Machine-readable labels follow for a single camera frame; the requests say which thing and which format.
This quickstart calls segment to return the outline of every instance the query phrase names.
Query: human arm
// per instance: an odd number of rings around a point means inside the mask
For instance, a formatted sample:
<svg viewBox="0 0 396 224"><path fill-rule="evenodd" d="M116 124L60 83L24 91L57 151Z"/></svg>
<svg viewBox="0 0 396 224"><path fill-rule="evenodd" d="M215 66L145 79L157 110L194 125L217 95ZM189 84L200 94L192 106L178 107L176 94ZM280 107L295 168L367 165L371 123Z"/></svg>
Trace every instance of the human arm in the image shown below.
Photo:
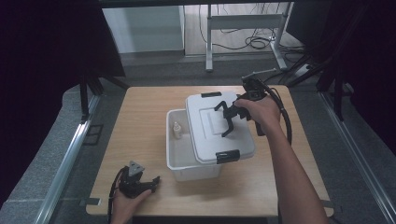
<svg viewBox="0 0 396 224"><path fill-rule="evenodd" d="M275 101L267 96L257 102L241 99L234 105L246 108L267 136L283 222L329 223L318 194L280 127Z"/></svg>

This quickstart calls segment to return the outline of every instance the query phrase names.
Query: black clamp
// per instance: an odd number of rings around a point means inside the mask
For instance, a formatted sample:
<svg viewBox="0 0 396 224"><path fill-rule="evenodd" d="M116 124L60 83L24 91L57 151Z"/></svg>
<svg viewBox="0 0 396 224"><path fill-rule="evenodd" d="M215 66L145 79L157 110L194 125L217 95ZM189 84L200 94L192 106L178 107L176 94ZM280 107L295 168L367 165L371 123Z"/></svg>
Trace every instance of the black clamp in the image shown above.
<svg viewBox="0 0 396 224"><path fill-rule="evenodd" d="M144 191L151 189L155 192L158 184L160 183L160 177L157 176L152 179L152 182L141 183L140 178L143 175L145 168L134 161L130 162L130 166L123 168L119 189L128 198L135 198Z"/></svg>
<svg viewBox="0 0 396 224"><path fill-rule="evenodd" d="M247 78L243 79L243 87L245 89L244 94L239 95L236 100L239 99L246 99L250 101L259 101L263 99L265 96L267 96L267 93L261 88L261 83L257 83L259 80L258 79L253 79L253 78ZM234 104L231 105L230 107L227 106L227 103L225 101L221 101L216 107L215 111L218 111L219 108L223 108L223 117L227 120L228 123L228 130L225 133L221 134L221 137L227 136L229 133L233 131L233 121L232 118L239 115L240 119L247 118L247 120L251 120L251 116L248 113L248 110L245 109L244 107L238 107L235 106ZM265 135L262 132L262 128L258 122L255 122L256 124L256 131L258 136L263 136Z"/></svg>

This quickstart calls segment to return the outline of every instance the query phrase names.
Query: human hand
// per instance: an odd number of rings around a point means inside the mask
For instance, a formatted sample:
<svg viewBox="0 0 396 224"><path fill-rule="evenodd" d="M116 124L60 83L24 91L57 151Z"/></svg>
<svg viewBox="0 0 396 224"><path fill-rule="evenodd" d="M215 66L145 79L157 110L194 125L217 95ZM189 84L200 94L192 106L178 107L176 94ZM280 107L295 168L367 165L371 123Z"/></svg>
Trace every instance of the human hand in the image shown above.
<svg viewBox="0 0 396 224"><path fill-rule="evenodd" d="M260 101L239 99L233 104L246 108L251 118L260 123L264 133L267 133L270 128L280 127L280 111L271 96L266 96Z"/></svg>
<svg viewBox="0 0 396 224"><path fill-rule="evenodd" d="M112 224L127 223L133 216L138 205L145 201L151 194L151 189L148 189L134 199L128 198L120 192L119 183L120 178L116 182L116 190L113 197L113 213L111 216Z"/></svg>

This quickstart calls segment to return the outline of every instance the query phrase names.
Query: metal stand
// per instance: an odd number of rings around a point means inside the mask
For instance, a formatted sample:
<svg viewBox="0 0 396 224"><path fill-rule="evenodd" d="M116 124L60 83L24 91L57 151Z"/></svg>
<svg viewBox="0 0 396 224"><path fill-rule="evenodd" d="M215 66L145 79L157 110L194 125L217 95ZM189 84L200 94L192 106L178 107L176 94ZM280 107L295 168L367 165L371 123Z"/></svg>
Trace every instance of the metal stand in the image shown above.
<svg viewBox="0 0 396 224"><path fill-rule="evenodd" d="M99 77L93 77L86 74L81 74L80 81L79 81L79 95L81 99L81 124L84 124L89 116L90 116L90 109L88 106L88 93L87 93L87 86L90 87L90 90L94 95L102 95L104 88L102 83L99 81Z"/></svg>
<svg viewBox="0 0 396 224"><path fill-rule="evenodd" d="M212 16L211 5L207 6L207 42L206 42L206 72L213 71L212 30L220 29L256 29L278 28L275 42L271 42L271 49L276 56L280 70L287 70L285 61L279 51L279 41L285 29L289 16L290 4L282 14L269 15L237 15Z"/></svg>

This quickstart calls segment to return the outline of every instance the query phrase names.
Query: black latch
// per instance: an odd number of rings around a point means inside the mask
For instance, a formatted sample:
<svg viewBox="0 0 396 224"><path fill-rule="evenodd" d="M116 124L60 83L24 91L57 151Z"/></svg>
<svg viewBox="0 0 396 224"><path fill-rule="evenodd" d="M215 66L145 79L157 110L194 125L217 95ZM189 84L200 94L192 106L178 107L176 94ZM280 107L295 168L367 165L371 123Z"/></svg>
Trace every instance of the black latch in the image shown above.
<svg viewBox="0 0 396 224"><path fill-rule="evenodd" d="M218 158L218 164L222 164L230 161L239 161L241 153L239 152L239 149L234 149L230 151L217 152L216 157Z"/></svg>
<svg viewBox="0 0 396 224"><path fill-rule="evenodd" d="M213 96L221 96L221 92L220 91L213 91L213 92L201 93L201 97L202 98L213 97Z"/></svg>

